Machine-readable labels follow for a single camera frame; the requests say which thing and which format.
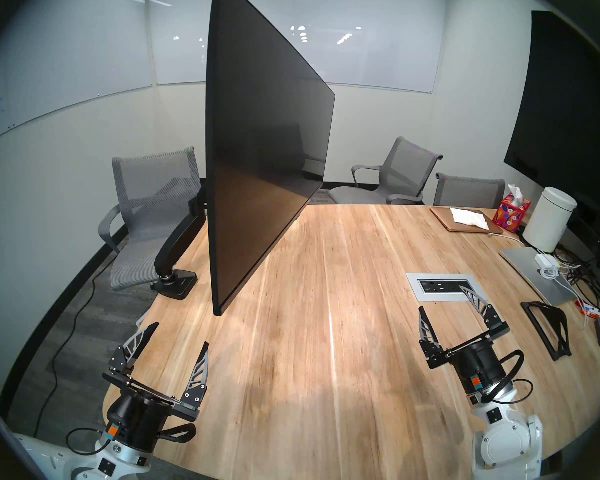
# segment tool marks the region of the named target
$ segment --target wooden table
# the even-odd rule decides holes
[[[579,330],[583,318],[569,303],[561,307],[573,356],[552,361],[520,307],[538,296],[498,254],[511,247],[521,246],[447,232],[429,207],[308,206],[214,317],[205,227],[178,263],[198,283],[184,301],[157,297],[144,324],[160,326],[133,371],[179,396],[210,343],[197,436],[158,441],[156,456],[219,479],[469,478],[472,435],[484,424],[453,368],[427,367],[406,272],[478,280],[510,326],[496,353],[522,349],[518,376],[535,385],[515,406],[539,415],[543,456],[553,454],[600,416],[600,347],[593,323]],[[445,347],[485,330],[469,303],[425,308]],[[104,414],[118,395],[109,389]]]

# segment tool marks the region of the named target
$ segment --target black monitor stand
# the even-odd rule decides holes
[[[155,257],[153,265],[159,280],[151,284],[154,291],[171,299],[183,300],[196,285],[198,277],[195,272],[174,270],[173,265],[196,238],[206,220],[203,189],[200,189],[189,200],[189,214],[171,232]]]

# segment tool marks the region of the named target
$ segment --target brown notebook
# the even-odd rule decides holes
[[[502,229],[498,225],[493,223],[491,221],[491,218],[489,218],[482,211],[477,209],[469,210],[475,211],[476,213],[482,213],[482,215],[484,216],[484,221],[487,222],[487,225],[489,226],[489,230],[484,230],[483,228],[480,228],[477,225],[465,225],[464,223],[456,223],[454,221],[454,216],[451,214],[451,209],[449,209],[446,206],[431,207],[429,209],[431,210],[431,213],[433,213],[437,217],[437,219],[440,222],[442,222],[442,225],[444,225],[449,232],[476,232],[478,234],[488,234],[490,232],[492,234],[502,233]]]

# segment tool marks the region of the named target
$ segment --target power adapter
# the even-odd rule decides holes
[[[560,268],[558,264],[558,260],[549,254],[540,254],[535,255],[535,262],[538,266],[542,268]]]

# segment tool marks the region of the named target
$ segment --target black wall-mounted screen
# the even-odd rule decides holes
[[[569,228],[600,248],[600,53],[550,11],[532,12],[525,90],[504,161],[571,195],[578,207]]]
[[[207,54],[206,199],[220,315],[320,188],[335,94],[247,0],[212,0]]]

